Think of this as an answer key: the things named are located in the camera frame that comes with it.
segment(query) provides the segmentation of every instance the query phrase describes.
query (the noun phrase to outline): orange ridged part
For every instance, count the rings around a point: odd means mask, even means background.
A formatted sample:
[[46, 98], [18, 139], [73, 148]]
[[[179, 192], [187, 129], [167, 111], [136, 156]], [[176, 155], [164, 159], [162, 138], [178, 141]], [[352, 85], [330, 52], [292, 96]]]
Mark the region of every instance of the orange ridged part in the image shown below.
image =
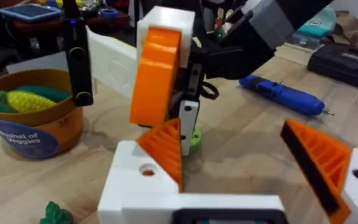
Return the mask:
[[171, 119], [148, 130], [136, 142], [178, 184], [182, 191], [180, 120]]
[[180, 32], [149, 28], [139, 60], [129, 121], [162, 125], [179, 65]]
[[[318, 130], [291, 120], [285, 121], [282, 138], [319, 198], [331, 224], [344, 223], [351, 212], [341, 197], [351, 148]], [[316, 170], [325, 183], [319, 182], [321, 179]], [[328, 195], [333, 196], [336, 206], [328, 205], [332, 201], [326, 201], [328, 197], [323, 193], [324, 189], [331, 192]]]

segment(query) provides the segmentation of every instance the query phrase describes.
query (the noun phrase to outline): black cable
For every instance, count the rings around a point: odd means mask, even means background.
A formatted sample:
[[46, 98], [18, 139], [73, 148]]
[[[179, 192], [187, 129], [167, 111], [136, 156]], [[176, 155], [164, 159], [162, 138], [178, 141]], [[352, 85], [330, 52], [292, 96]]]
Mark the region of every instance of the black cable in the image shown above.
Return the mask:
[[214, 85], [208, 82], [202, 82], [200, 95], [210, 100], [216, 100], [219, 97], [219, 91]]
[[32, 49], [30, 46], [28, 46], [28, 45], [26, 45], [26, 44], [23, 44], [21, 41], [19, 41], [19, 40], [16, 39], [16, 37], [12, 34], [11, 30], [9, 29], [7, 22], [5, 23], [5, 29], [6, 29], [7, 34], [12, 38], [12, 40], [13, 40], [15, 43], [17, 43], [17, 44], [20, 45], [21, 47], [24, 47], [24, 48], [26, 48], [26, 49], [28, 49], [28, 50], [30, 50], [31, 52], [34, 53], [33, 49]]

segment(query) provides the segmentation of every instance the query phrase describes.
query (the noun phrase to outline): black robot arm segment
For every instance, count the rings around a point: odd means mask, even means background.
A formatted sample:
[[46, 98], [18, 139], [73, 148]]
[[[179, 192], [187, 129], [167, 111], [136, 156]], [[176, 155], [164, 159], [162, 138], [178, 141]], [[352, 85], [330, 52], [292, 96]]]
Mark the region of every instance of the black robot arm segment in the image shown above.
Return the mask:
[[[236, 48], [235, 57], [221, 63], [207, 63], [207, 78], [243, 78], [274, 56], [275, 48], [284, 44], [292, 33], [324, 9], [332, 0], [261, 0], [248, 10], [236, 9], [209, 39], [224, 50]], [[219, 53], [219, 50], [208, 50]]]

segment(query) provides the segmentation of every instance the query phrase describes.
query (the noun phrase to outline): toy corn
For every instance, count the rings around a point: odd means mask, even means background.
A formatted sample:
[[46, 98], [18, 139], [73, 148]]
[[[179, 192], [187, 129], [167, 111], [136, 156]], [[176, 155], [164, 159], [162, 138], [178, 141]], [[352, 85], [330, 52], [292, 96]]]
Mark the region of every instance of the toy corn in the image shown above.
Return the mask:
[[56, 105], [52, 100], [26, 91], [0, 91], [0, 102], [7, 103], [20, 113], [44, 110]]

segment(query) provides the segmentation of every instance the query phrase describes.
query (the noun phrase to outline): blue tool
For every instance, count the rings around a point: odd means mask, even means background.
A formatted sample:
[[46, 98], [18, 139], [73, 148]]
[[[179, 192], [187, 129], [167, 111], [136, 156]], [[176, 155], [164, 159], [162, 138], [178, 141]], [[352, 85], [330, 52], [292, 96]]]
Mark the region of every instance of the blue tool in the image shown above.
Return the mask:
[[317, 97], [255, 75], [240, 79], [240, 84], [248, 90], [308, 116], [321, 113], [334, 115]]

